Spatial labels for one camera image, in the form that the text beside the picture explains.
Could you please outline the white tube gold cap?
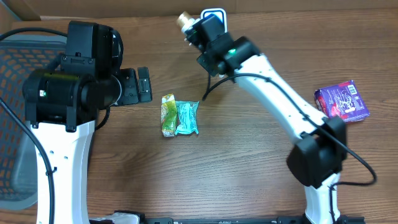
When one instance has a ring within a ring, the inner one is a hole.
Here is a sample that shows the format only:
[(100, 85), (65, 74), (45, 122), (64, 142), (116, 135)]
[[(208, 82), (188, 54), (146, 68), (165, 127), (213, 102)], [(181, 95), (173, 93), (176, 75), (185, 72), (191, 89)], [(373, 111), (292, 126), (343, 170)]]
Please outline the white tube gold cap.
[(179, 26), (182, 33), (185, 33), (192, 25), (194, 25), (195, 19), (186, 11), (178, 16), (176, 24)]

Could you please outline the green juice carton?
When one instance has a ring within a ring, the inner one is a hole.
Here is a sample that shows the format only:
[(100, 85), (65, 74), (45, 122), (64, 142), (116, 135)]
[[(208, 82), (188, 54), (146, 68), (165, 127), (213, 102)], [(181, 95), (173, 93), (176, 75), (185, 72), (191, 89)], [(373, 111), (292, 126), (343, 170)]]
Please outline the green juice carton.
[(177, 127), (177, 106), (173, 94), (162, 97), (160, 119), (164, 137), (174, 137)]

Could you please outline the teal wet wipes pack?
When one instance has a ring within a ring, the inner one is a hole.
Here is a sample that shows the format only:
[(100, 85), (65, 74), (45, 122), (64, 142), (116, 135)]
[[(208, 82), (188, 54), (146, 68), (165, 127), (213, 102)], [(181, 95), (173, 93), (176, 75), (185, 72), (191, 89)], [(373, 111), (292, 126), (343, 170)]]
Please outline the teal wet wipes pack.
[(176, 101), (178, 121), (176, 134), (199, 134), (197, 126), (198, 101)]

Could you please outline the purple red pad package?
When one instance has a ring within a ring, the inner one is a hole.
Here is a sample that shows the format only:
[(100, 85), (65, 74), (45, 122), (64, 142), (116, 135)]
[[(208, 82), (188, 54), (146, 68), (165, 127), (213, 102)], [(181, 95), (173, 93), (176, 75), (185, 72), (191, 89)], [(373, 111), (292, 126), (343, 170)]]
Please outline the purple red pad package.
[(317, 89), (314, 100), (318, 109), (329, 118), (339, 116), (346, 123), (362, 121), (370, 116), (353, 80)]

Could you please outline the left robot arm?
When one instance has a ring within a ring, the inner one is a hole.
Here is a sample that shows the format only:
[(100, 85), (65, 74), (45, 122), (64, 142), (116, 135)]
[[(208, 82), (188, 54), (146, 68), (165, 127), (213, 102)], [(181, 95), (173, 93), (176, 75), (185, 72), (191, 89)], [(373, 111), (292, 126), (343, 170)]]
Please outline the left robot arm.
[(25, 118), (37, 158), (38, 223), (139, 223), (133, 213), (90, 218), (87, 173), (100, 111), (152, 101), (147, 67), (121, 68), (119, 32), (71, 21), (66, 49), (24, 82)]

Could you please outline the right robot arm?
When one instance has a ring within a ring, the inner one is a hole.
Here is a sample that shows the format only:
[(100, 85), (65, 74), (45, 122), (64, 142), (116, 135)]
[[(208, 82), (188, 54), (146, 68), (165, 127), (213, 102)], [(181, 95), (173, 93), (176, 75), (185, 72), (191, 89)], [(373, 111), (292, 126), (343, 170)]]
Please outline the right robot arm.
[(257, 98), (287, 133), (293, 145), (287, 165), (305, 189), (305, 221), (336, 222), (340, 211), (335, 184), (347, 156), (344, 121), (328, 118), (307, 103), (247, 37), (234, 40), (216, 15), (194, 19), (183, 12), (177, 24), (201, 52), (197, 62), (211, 76), (227, 75)]

